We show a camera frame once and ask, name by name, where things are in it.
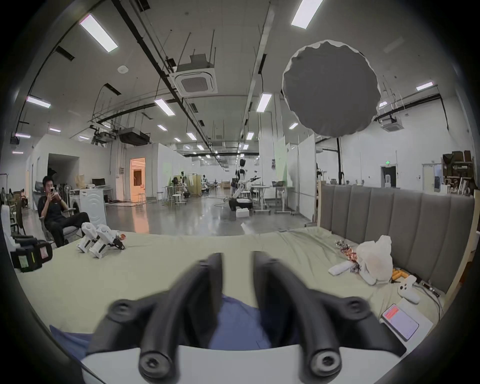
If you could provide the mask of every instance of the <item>light green bed sheet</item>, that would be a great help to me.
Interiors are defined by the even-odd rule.
[[[18,273],[33,308],[46,325],[66,332],[91,333],[118,299],[135,300],[168,289],[195,261],[222,252],[223,293],[256,306],[252,251],[264,251],[286,263],[310,288],[340,297],[360,296],[377,315],[398,303],[398,284],[369,286],[358,274],[332,276],[328,269],[345,258],[338,236],[323,228],[302,228],[260,235],[198,237],[125,232],[125,250],[96,259],[80,253],[76,242],[54,250],[42,268]],[[417,309],[433,324],[435,303],[422,291]]]

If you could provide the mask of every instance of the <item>gray circular diffuser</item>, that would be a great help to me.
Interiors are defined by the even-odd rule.
[[[299,49],[283,72],[282,90],[301,124],[331,137],[364,130],[376,116],[381,96],[368,60],[333,40]]]

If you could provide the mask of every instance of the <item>door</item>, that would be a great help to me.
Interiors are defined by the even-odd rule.
[[[423,164],[423,187],[425,192],[435,192],[435,173],[433,164]]]
[[[139,194],[145,194],[145,157],[130,160],[130,200],[139,201]]]
[[[385,186],[385,176],[390,176],[390,186],[396,187],[396,166],[382,167],[382,187]]]

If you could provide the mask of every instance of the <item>ceiling vent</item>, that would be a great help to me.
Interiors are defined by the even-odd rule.
[[[400,118],[394,118],[393,116],[385,117],[380,120],[382,124],[382,129],[386,132],[396,132],[403,129]]]
[[[112,91],[114,94],[116,94],[117,96],[120,96],[121,93],[118,91],[118,89],[114,88],[111,84],[109,83],[105,83],[103,85],[104,87],[108,88],[110,91]]]
[[[134,146],[145,145],[150,142],[150,137],[137,128],[127,128],[119,132],[118,137],[122,143]]]
[[[191,63],[181,64],[170,77],[180,96],[201,96],[218,93],[215,69],[204,53],[190,56]]]
[[[70,61],[72,61],[75,58],[74,55],[70,54],[59,45],[57,45],[57,47],[55,48],[55,52],[58,52],[59,54],[61,54],[63,57],[67,58]]]

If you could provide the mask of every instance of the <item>doorway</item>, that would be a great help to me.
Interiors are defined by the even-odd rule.
[[[396,165],[389,165],[382,167],[382,188],[385,187],[385,176],[390,176],[390,186],[396,187]]]
[[[145,194],[145,157],[130,159],[130,200],[139,201]]]
[[[440,192],[443,182],[442,164],[422,164],[422,190],[425,192]]]

